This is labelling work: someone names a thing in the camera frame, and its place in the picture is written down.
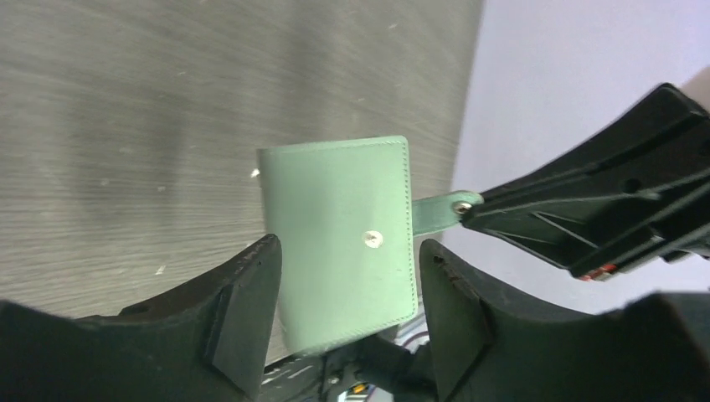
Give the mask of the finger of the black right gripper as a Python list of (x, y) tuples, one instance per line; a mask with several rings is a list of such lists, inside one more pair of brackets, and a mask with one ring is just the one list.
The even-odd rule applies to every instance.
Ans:
[(482, 193), (487, 203), (530, 192), (566, 178), (594, 174), (630, 162), (706, 120), (709, 112), (670, 83), (645, 94), (633, 106), (578, 146), (537, 170)]
[(655, 258), (709, 257), (709, 170), (597, 173), (501, 186), (462, 225), (575, 278), (602, 281)]

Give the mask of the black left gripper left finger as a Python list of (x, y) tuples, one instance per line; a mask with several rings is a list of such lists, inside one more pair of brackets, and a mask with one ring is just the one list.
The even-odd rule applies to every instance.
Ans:
[(254, 401), (275, 317), (281, 244), (223, 264), (112, 317), (1, 304), (4, 401)]

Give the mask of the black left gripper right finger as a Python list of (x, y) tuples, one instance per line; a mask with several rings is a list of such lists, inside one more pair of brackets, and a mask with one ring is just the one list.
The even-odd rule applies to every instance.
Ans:
[(441, 243), (419, 250), (442, 401), (706, 401), (709, 295), (653, 293), (599, 315), (531, 296)]

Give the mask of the green leather card holder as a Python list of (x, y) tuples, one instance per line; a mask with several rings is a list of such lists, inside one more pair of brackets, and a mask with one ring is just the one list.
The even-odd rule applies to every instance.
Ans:
[(456, 191), (414, 199), (402, 136), (260, 149), (266, 231), (282, 248), (278, 306), (293, 353), (319, 354), (419, 310), (414, 240), (481, 204)]

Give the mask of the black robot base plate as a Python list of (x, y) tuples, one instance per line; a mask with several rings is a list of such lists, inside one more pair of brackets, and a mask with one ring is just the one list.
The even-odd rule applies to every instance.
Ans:
[(339, 401), (359, 385), (394, 401), (437, 401), (431, 347), (411, 351), (379, 335), (322, 355), (289, 356), (265, 368), (258, 401)]

